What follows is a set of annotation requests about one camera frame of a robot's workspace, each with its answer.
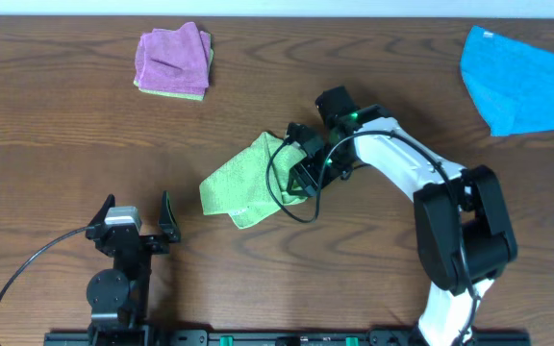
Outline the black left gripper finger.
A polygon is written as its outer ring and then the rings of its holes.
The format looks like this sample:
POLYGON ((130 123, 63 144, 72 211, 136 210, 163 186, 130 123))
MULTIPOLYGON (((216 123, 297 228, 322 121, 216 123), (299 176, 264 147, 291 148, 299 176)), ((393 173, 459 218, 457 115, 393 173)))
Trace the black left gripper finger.
POLYGON ((113 194, 109 194, 106 198, 105 202, 103 203, 100 210, 95 214, 95 216, 91 219, 91 221, 88 223, 89 227, 93 228, 100 228, 104 225, 106 215, 110 208, 115 206, 115 198, 113 194))
POLYGON ((158 223, 169 242, 179 242, 181 240, 180 229, 172 212, 170 195, 167 190, 165 190, 162 195, 158 223))

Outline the green microfibre cloth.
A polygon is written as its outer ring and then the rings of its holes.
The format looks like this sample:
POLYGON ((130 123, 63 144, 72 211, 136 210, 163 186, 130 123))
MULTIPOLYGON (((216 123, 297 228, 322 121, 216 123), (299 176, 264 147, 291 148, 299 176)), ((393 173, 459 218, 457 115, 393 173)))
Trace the green microfibre cloth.
POLYGON ((203 213, 227 214, 240 229, 257 225, 281 206, 301 204, 304 196, 287 193, 290 169, 303 150, 263 132, 199 186, 203 213))

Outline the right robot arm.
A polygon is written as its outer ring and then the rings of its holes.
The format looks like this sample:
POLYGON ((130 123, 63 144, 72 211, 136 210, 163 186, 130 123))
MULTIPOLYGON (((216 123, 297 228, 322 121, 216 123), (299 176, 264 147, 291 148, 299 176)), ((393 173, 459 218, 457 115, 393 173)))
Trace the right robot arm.
POLYGON ((305 154, 289 172, 290 195, 319 199, 335 179, 360 166, 377 169, 413 203, 416 247, 431 281, 424 312, 411 329, 376 329, 369 345, 527 345, 526 332, 477 331, 482 298, 517 244, 500 183, 485 165, 466 168, 407 134, 383 106, 357 106, 338 86, 315 106, 328 132, 291 123, 286 144, 305 154))

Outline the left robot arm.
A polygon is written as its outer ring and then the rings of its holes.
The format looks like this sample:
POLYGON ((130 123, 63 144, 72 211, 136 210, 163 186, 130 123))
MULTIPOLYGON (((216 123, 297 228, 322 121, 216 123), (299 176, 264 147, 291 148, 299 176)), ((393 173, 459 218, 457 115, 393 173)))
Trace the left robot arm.
POLYGON ((88 224, 86 238, 95 248, 113 259, 113 267, 88 282, 87 301, 91 306, 88 327, 90 345, 155 345, 155 329, 146 321, 151 260, 167 255, 170 245, 181 240, 180 229, 164 192, 157 235, 142 235, 138 209, 118 207, 113 195, 88 224))

